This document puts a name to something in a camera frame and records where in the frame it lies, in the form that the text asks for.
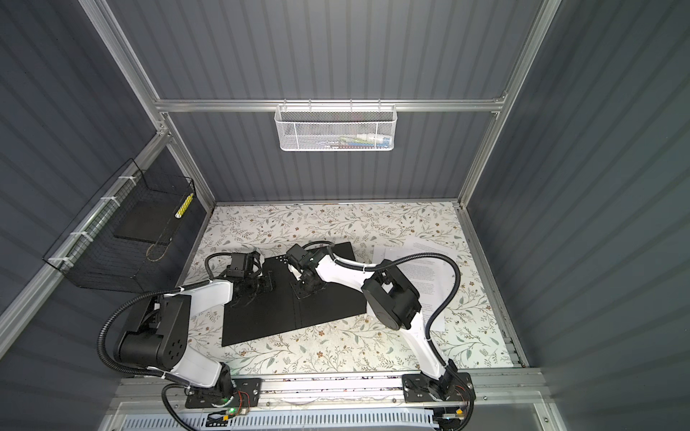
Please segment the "blue folder with black inside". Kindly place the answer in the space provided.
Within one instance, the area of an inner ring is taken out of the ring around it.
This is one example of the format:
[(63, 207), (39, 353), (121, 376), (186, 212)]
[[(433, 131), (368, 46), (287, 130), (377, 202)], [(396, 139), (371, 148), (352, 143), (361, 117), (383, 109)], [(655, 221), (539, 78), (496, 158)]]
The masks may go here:
[(238, 305), (224, 306), (221, 345), (228, 347), (321, 323), (364, 314), (367, 302), (359, 291), (335, 283), (304, 298), (296, 296), (296, 281), (283, 255), (267, 258), (263, 269), (271, 273), (274, 288), (251, 295)]

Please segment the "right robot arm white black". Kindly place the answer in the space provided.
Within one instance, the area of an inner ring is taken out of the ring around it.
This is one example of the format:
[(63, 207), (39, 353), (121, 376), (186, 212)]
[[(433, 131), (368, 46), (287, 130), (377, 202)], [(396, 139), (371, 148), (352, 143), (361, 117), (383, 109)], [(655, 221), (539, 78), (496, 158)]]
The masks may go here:
[[(309, 293), (334, 283), (363, 294), (375, 316), (390, 330), (399, 330), (428, 379), (427, 392), (434, 400), (448, 400), (459, 377), (457, 366), (446, 359), (431, 337), (431, 328), (456, 296), (461, 272), (456, 262), (437, 252), (420, 252), (379, 264), (364, 264), (336, 255), (332, 244), (316, 241), (287, 250), (287, 266), (296, 279), (298, 293)], [(399, 267), (413, 260), (441, 260), (452, 269), (453, 285), (446, 299), (429, 316), (422, 315), (420, 293)]]

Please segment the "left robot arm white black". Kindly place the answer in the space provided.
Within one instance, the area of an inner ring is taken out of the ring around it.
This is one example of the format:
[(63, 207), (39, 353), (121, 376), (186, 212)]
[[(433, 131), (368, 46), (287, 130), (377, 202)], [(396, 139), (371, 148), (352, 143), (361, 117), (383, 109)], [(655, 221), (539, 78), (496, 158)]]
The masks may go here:
[(217, 252), (204, 260), (208, 278), (166, 293), (152, 293), (124, 308), (129, 315), (113, 362), (182, 384), (193, 393), (221, 400), (235, 396), (228, 365), (188, 344), (190, 320), (218, 305), (248, 305), (272, 280), (262, 275), (257, 251)]

